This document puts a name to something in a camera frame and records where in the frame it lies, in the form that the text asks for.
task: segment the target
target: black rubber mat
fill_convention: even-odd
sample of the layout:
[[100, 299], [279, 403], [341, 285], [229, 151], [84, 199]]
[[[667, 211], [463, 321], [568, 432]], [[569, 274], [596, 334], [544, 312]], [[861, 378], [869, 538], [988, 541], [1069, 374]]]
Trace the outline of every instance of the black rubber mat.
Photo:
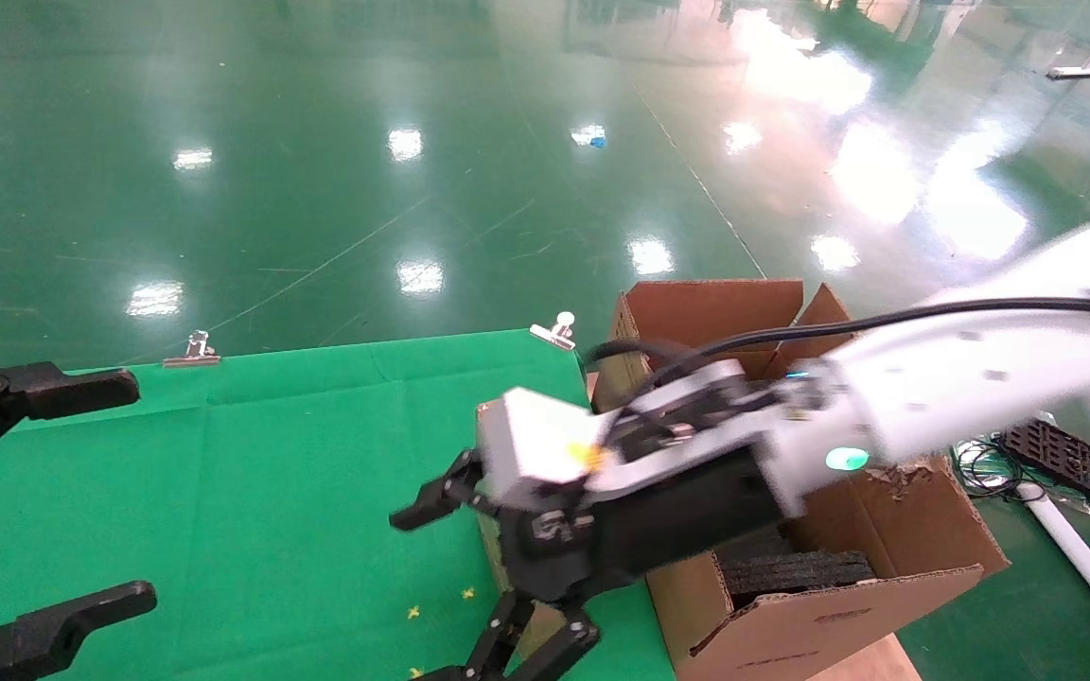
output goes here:
[[1041, 419], [1012, 427], [996, 440], [1016, 461], [1090, 500], [1089, 443]]

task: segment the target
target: black cable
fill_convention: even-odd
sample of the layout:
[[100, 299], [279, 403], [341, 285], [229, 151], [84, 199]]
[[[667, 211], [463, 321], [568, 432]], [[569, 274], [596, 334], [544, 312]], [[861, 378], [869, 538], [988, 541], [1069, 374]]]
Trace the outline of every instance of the black cable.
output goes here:
[[584, 365], [594, 365], [608, 357], [627, 355], [630, 353], [642, 353], [649, 357], [661, 358], [669, 365], [682, 365], [683, 357], [690, 354], [692, 349], [687, 345], [674, 343], [670, 340], [641, 340], [641, 338], [613, 338], [588, 350], [583, 357]]
[[[970, 453], [973, 453], [974, 457], [969, 461], [969, 464], [961, 465], [961, 460], [964, 460], [966, 454]], [[988, 484], [985, 479], [980, 477], [978, 462], [986, 453], [992, 454], [995, 461], [1007, 465], [1007, 479], [1004, 479], [1003, 483]], [[953, 473], [957, 475], [957, 479], [959, 479], [961, 487], [964, 487], [965, 496], [971, 499], [998, 497], [1005, 501], [1021, 501], [1021, 503], [1025, 503], [1025, 501], [1043, 499], [1047, 495], [1046, 484], [1034, 477], [1029, 470], [1026, 470], [1025, 465], [1016, 460], [1015, 457], [1012, 457], [1012, 453], [1003, 448], [1002, 441], [995, 439], [995, 437], [988, 440], [976, 440], [968, 448], [953, 448], [950, 465]], [[1033, 499], [1025, 499], [1017, 490], [1025, 483], [1037, 484], [1042, 490], [1041, 495]]]
[[997, 311], [1090, 313], [1090, 297], [991, 297], [981, 299], [981, 301], [957, 301], [940, 303], [940, 305], [909, 307], [906, 311], [871, 316], [864, 319], [849, 319], [849, 321], [814, 324], [810, 326], [787, 326], [730, 336], [715, 343], [698, 348], [690, 354], [678, 357], [677, 362], [658, 368], [637, 387], [628, 401], [632, 402], [637, 398], [640, 398], [655, 384], [668, 382], [682, 370], [685, 366], [683, 362], [693, 362], [700, 357], [711, 357], [746, 345], [796, 341], [801, 340], [801, 338], [859, 333], [861, 331], [869, 331], [871, 328], [913, 321], [913, 319], [933, 318], [933, 316]]

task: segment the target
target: cardboard box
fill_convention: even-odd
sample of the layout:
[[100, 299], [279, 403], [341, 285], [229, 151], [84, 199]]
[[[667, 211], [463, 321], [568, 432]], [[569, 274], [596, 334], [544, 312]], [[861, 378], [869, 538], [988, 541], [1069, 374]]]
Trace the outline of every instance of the cardboard box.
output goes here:
[[[803, 299], [800, 280], [639, 283], [619, 299], [611, 336], [699, 346], [795, 319], [848, 318], [826, 284], [801, 311]], [[779, 378], [790, 362], [848, 339], [787, 341], [732, 356], [749, 378]], [[649, 372], [641, 355], [603, 362], [594, 402], [618, 405]], [[760, 596], [735, 611], [713, 554], [654, 570], [650, 595], [678, 681], [804, 681], [1008, 566], [942, 457], [900, 470], [864, 470], [816, 491], [788, 531], [804, 550], [864, 551], [879, 579]]]

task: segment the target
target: green led light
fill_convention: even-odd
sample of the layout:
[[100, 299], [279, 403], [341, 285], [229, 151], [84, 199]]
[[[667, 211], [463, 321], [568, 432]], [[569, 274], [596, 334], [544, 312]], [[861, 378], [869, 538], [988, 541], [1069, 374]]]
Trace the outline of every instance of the green led light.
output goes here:
[[861, 470], [869, 462], [869, 452], [857, 448], [835, 448], [827, 452], [827, 469]]

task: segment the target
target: floor line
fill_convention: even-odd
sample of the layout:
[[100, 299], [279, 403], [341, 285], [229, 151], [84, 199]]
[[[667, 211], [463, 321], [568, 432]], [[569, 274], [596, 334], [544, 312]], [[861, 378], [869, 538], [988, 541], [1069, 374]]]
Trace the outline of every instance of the floor line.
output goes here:
[[705, 198], [708, 198], [708, 203], [714, 204], [714, 209], [717, 211], [717, 215], [722, 216], [723, 221], [726, 221], [726, 228], [729, 228], [730, 233], [735, 235], [735, 240], [738, 240], [739, 245], [742, 246], [742, 250], [746, 252], [746, 254], [748, 254], [748, 258], [751, 259], [751, 264], [753, 264], [753, 266], [756, 266], [756, 270], [760, 271], [760, 276], [763, 279], [768, 279], [768, 275], [764, 272], [764, 268], [760, 267], [760, 260], [756, 259], [756, 256], [752, 254], [751, 248], [748, 247], [748, 242], [743, 241], [742, 236], [739, 235], [738, 230], [735, 229], [735, 223], [731, 223], [730, 219], [726, 217], [726, 212], [722, 210], [722, 206], [718, 206], [717, 202], [714, 202], [714, 195], [708, 193], [708, 186], [705, 186], [705, 181], [701, 180], [700, 175], [697, 174], [697, 169], [692, 168], [692, 165], [688, 162], [687, 158], [685, 158], [683, 151], [680, 151], [679, 147], [676, 146], [676, 141], [670, 137], [670, 133], [667, 133], [666, 125], [663, 125], [663, 121], [658, 120], [657, 113], [654, 113], [654, 108], [650, 107], [650, 102], [645, 100], [645, 96], [642, 95], [642, 92], [639, 89], [639, 87], [637, 87], [637, 83], [633, 83], [632, 81], [631, 83], [633, 85], [633, 92], [637, 92], [637, 98], [642, 100], [642, 105], [643, 107], [645, 107], [645, 111], [650, 111], [650, 117], [654, 119], [655, 124], [658, 125], [658, 130], [663, 131], [663, 135], [664, 137], [667, 138], [667, 143], [670, 144], [671, 149], [676, 150], [676, 154], [679, 156], [679, 160], [683, 161], [685, 167], [688, 168], [688, 172], [692, 173], [692, 180], [695, 180], [697, 184], [700, 185], [700, 190], [704, 191]]

